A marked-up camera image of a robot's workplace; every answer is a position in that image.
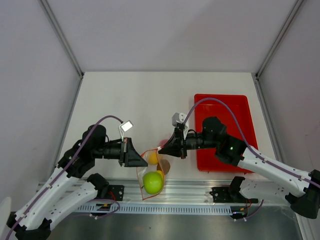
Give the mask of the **red plastic tray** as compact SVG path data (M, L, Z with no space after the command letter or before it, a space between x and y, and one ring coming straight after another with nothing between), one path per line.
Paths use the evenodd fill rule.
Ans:
M239 128L242 130L247 142L254 148L258 148L254 124L245 95L235 94L201 94L194 95L194 102L204 98L216 98L224 102L233 112L236 120L222 104L216 101L204 101L194 110L195 131L202 131L202 122L208 117L217 117L222 124L226 125L227 133L236 138L243 139ZM224 173L250 173L249 170L225 164L215 157L215 149L200 149L196 151L197 168L201 172L224 172Z

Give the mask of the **green apple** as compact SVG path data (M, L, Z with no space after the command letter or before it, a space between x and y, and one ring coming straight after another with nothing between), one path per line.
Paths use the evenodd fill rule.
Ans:
M164 180L156 171L147 172L142 181L145 191L150 195L158 194L164 186Z

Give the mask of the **clear zip top bag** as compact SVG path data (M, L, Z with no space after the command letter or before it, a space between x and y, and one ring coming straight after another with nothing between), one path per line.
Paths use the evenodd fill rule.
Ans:
M165 187L165 184L166 184L166 178L167 178L167 175L168 174L164 174L164 185L163 185L163 188L162 190L157 193L157 194L148 194L146 191L145 191L145 188L143 186L143 176L148 173L148 172L155 172L157 170L162 170L162 167L161 167L161 160L162 159L166 159L163 155L159 154L158 151L161 149L162 147L161 146L158 146L157 148L153 148L153 149L148 149L146 150L145 152L143 152L141 154L141 157L148 163L148 156L151 152L156 152L157 153L157 158L158 158L158 164L157 165L152 165L152 164L148 164L147 167L137 167L136 168L136 175L137 175L137 180L138 180L138 184L139 184L139 189L140 189L140 193L141 193L141 198L143 201L145 200L148 200L148 199L151 199L151 198L154 198L156 196L158 196L164 189Z

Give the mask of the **small brown yellow fruit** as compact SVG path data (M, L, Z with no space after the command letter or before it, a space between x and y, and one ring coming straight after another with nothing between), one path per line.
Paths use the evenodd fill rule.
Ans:
M160 165L163 170L163 173L167 175L171 168L170 162L167 159L162 159L160 161Z

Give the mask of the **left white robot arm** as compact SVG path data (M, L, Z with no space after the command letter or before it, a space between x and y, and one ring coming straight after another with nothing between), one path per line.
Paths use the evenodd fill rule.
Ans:
M117 160L127 168L147 167L130 137L107 141L107 130L91 125L57 163L52 175L20 210L12 212L7 226L19 240L46 240L51 231L70 213L90 201L107 199L109 182L99 173L91 174L74 192L63 194L95 166L96 159Z

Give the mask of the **yellow orange mango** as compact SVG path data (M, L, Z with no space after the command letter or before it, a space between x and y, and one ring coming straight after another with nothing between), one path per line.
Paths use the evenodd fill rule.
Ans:
M157 165L159 163L158 156L156 152L151 152L147 158L148 164Z

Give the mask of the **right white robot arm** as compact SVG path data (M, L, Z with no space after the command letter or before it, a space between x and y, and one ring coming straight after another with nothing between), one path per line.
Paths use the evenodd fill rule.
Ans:
M224 164L249 170L269 180L254 184L244 177L234 178L237 184L228 189L234 202L243 198L280 200L287 202L297 214L316 219L320 209L320 172L300 170L263 155L248 142L227 133L227 127L217 117L202 122L200 133L184 133L177 123L171 138L158 151L184 159L188 150L215 149L215 157Z

